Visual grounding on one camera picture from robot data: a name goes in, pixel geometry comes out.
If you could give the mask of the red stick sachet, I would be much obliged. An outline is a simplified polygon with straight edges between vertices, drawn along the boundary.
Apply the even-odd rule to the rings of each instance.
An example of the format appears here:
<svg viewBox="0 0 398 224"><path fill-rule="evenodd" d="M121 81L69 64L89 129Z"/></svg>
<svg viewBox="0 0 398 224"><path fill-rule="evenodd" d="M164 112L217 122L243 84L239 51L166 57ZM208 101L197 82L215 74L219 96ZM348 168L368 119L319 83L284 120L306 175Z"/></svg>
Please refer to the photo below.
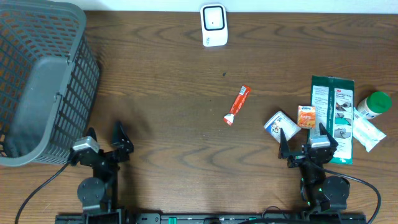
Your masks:
<svg viewBox="0 0 398 224"><path fill-rule="evenodd" d="M248 95L251 92L251 88L247 85L243 85L227 115L224 116L223 121L228 124L232 125L234 122L234 117L237 115L239 110L243 107Z"/></svg>

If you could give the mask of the light blue wipes pack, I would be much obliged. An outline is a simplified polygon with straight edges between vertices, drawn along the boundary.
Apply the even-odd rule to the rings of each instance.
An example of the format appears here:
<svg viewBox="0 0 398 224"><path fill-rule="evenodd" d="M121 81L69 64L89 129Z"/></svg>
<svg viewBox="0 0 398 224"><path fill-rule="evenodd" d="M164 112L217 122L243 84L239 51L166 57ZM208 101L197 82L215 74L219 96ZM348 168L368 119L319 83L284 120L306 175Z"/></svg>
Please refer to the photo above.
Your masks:
<svg viewBox="0 0 398 224"><path fill-rule="evenodd" d="M353 110L353 137L370 152L386 135L369 122L356 108Z"/></svg>

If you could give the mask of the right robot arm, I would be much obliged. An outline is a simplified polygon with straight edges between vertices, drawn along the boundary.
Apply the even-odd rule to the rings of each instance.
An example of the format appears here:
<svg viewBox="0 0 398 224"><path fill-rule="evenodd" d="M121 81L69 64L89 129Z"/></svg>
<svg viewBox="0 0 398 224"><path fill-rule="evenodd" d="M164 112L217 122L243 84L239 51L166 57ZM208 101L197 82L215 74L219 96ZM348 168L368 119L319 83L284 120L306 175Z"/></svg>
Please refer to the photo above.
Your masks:
<svg viewBox="0 0 398 224"><path fill-rule="evenodd" d="M322 213L340 213L347 208L349 196L349 181L337 175L326 176L323 166L334 158L338 143L319 124L320 135L308 140L300 151L291 151L285 138L281 134L279 158L287 160L287 167L300 169L302 180L300 190L302 198L308 202L308 210L304 211L305 218Z"/></svg>

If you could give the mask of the green white 3M package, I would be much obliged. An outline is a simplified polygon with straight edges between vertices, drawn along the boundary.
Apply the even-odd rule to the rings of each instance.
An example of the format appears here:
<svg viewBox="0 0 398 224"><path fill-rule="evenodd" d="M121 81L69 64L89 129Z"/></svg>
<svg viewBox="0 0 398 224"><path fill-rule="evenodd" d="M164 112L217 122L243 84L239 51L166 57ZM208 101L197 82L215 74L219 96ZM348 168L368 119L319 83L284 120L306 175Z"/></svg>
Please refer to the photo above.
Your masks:
<svg viewBox="0 0 398 224"><path fill-rule="evenodd" d="M319 124L337 141L337 150L331 160L334 164L353 164L353 106L354 81L313 76L311 105L315 107L315 128L308 137L320 135Z"/></svg>

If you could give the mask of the green lid jar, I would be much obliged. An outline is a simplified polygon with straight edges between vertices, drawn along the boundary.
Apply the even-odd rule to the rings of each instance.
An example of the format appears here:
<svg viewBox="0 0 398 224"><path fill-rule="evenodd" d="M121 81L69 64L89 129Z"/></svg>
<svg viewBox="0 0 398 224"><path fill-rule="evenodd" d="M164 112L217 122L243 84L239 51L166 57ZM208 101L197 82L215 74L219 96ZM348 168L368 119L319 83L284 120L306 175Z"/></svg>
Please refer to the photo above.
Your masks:
<svg viewBox="0 0 398 224"><path fill-rule="evenodd" d="M377 91L361 101L358 104L357 110L366 119L374 119L388 111L391 106L391 97L382 91Z"/></svg>

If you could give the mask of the blue white packet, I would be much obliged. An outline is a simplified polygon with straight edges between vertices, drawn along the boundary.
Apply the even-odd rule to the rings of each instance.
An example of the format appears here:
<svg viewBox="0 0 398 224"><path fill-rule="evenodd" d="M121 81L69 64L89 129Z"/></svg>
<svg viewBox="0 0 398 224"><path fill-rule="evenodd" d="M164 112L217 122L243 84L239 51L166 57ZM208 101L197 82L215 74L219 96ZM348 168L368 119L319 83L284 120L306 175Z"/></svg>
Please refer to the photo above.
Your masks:
<svg viewBox="0 0 398 224"><path fill-rule="evenodd" d="M282 111L276 112L276 114L264 125L264 129L278 143L280 143L281 129L283 130L287 141L301 130L301 128Z"/></svg>

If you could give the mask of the orange tissue packet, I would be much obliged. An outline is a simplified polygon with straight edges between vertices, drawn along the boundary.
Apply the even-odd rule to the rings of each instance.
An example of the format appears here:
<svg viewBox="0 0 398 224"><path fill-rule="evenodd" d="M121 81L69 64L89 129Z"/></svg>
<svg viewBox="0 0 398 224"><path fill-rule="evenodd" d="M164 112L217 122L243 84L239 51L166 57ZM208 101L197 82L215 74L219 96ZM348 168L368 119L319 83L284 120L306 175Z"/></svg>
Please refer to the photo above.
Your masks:
<svg viewBox="0 0 398 224"><path fill-rule="evenodd" d="M314 106L298 106L297 125L304 129L314 129L316 109Z"/></svg>

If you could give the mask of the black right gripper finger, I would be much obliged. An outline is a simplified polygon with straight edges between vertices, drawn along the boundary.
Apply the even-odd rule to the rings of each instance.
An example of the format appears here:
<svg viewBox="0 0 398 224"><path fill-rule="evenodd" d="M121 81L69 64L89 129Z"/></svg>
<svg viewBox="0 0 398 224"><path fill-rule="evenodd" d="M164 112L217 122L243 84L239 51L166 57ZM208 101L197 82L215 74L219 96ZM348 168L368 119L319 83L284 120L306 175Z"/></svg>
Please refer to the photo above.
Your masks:
<svg viewBox="0 0 398 224"><path fill-rule="evenodd" d="M280 129L280 146L279 146L279 159L286 159L290 156L290 149L288 145L288 140L286 139L284 130Z"/></svg>
<svg viewBox="0 0 398 224"><path fill-rule="evenodd" d="M326 127L322 124L319 123L319 130L320 130L320 135L321 136L326 136L327 139L330 142L330 147L332 148L337 148L338 147L338 143L337 141L333 138L333 136L326 130Z"/></svg>

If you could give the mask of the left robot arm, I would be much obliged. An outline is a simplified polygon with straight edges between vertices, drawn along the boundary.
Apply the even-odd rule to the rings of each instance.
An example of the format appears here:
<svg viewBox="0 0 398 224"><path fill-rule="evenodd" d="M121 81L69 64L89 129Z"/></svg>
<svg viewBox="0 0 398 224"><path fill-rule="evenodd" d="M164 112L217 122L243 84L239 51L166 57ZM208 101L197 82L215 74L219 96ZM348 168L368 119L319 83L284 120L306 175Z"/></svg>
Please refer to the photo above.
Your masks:
<svg viewBox="0 0 398 224"><path fill-rule="evenodd" d="M81 182L77 196L83 213L77 216L82 223L233 223L266 219L291 220L292 215L273 206L260 215L255 214L164 214L162 212L135 213L118 205L119 164L129 160L134 145L120 121L113 129L111 144L115 150L100 149L96 133L89 128L86 135L73 145L69 158L72 166L81 164L93 169L93 176Z"/></svg>

